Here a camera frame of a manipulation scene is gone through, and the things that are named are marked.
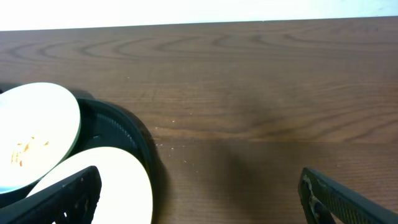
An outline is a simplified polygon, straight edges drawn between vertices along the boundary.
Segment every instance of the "food crumb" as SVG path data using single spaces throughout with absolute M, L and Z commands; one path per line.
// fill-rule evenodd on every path
M 24 152 L 26 152 L 28 149 L 29 149 L 29 144 L 27 144 L 27 145 L 25 146 Z

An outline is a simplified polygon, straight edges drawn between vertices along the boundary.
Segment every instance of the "white wall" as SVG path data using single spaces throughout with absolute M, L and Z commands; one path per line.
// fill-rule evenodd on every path
M 398 15 L 398 0 L 1 0 L 0 30 Z

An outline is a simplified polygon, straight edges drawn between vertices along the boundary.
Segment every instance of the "table surface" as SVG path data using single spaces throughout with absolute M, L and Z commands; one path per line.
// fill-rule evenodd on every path
M 397 58 L 398 17 L 0 32 L 0 88 L 134 113 L 156 223 L 305 223 L 305 166 L 398 212 Z

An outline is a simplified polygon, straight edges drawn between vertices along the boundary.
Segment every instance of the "white plate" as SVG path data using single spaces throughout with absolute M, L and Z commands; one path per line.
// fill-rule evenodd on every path
M 80 130 L 76 98 L 51 83 L 0 95 L 0 194 L 43 177 L 74 146 Z
M 102 188 L 92 223 L 150 224 L 152 190 L 147 172 L 130 153 L 99 147 L 80 152 L 51 170 L 28 197 L 88 167 L 96 166 Z

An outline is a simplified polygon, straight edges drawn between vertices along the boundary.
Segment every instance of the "wood grain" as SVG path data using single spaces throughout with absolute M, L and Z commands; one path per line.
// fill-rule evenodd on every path
M 0 32 L 0 88 L 131 111 L 166 175 L 157 223 L 304 223 L 311 166 L 398 212 L 398 17 Z

